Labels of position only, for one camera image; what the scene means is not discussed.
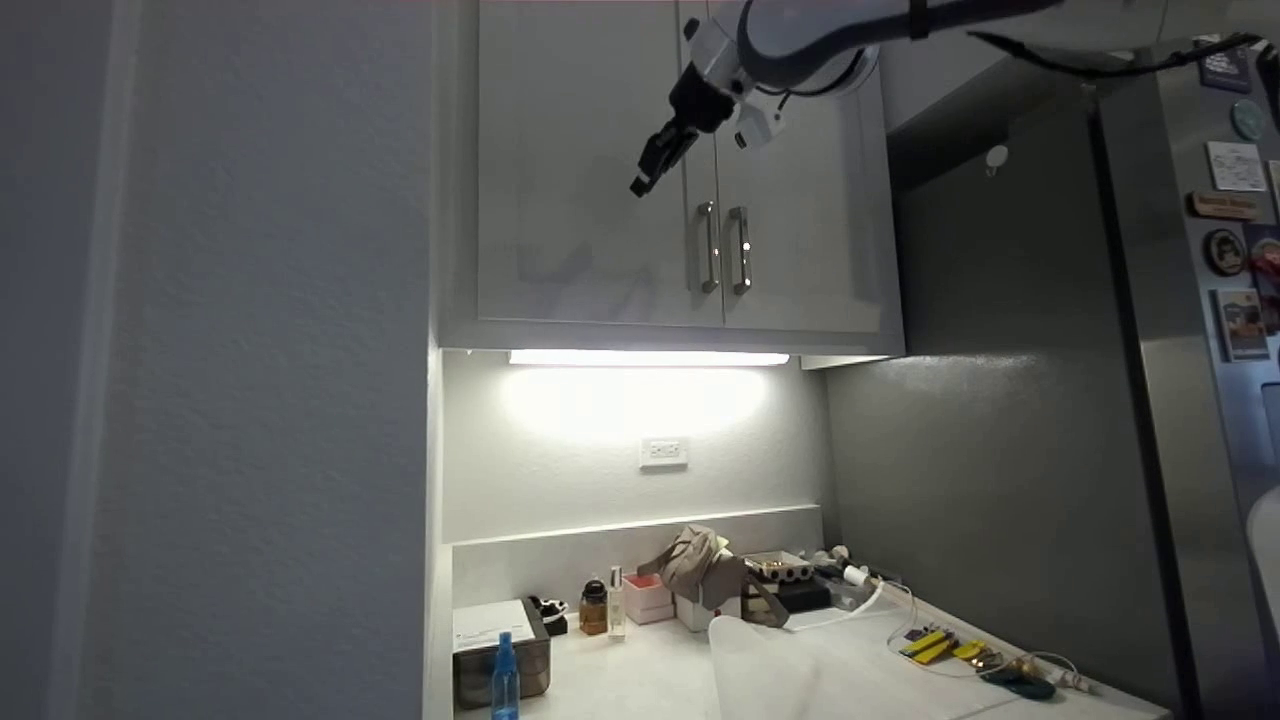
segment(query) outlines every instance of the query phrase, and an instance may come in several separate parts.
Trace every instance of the cabinet handle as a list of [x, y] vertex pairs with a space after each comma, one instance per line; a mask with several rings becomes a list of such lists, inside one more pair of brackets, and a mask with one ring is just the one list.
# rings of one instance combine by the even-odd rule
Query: cabinet handle
[[699, 253], [699, 293], [720, 288], [720, 239], [717, 239], [717, 203], [698, 208], [698, 227], [706, 231], [706, 253]]
[[736, 295], [750, 295], [753, 293], [753, 219], [750, 219], [750, 208], [731, 208], [726, 214], [726, 227], [736, 227], [736, 265], [731, 265], [731, 293]]

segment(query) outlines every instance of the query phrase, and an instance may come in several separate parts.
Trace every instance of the backsplash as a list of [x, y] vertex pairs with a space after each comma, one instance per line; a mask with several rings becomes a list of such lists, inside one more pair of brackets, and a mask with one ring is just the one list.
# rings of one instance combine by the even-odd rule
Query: backsplash
[[[521, 539], [819, 500], [826, 403], [796, 369], [510, 369], [447, 350], [447, 539]], [[640, 472], [686, 437], [688, 469]]]

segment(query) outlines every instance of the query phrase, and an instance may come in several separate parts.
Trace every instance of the stainless steel refrigerator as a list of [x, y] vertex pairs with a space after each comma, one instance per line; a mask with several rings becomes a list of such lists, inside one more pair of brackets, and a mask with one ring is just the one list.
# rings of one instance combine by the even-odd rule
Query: stainless steel refrigerator
[[1251, 62], [1001, 62], [900, 128], [908, 355], [827, 377], [827, 531], [1175, 717], [1278, 720], [1267, 159]]

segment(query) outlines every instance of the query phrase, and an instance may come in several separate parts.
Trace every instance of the white countertop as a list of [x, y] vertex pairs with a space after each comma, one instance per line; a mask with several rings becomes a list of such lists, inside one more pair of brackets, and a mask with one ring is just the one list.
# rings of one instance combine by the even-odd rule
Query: white countertop
[[569, 633], [551, 640], [551, 689], [523, 700], [529, 720], [1158, 720], [1132, 695], [1059, 692], [1021, 700], [964, 665], [915, 666], [888, 640], [921, 619], [951, 633], [962, 619], [885, 593], [862, 610], [805, 610], [792, 633], [717, 619], [711, 640], [686, 623], [628, 623], [624, 640]]

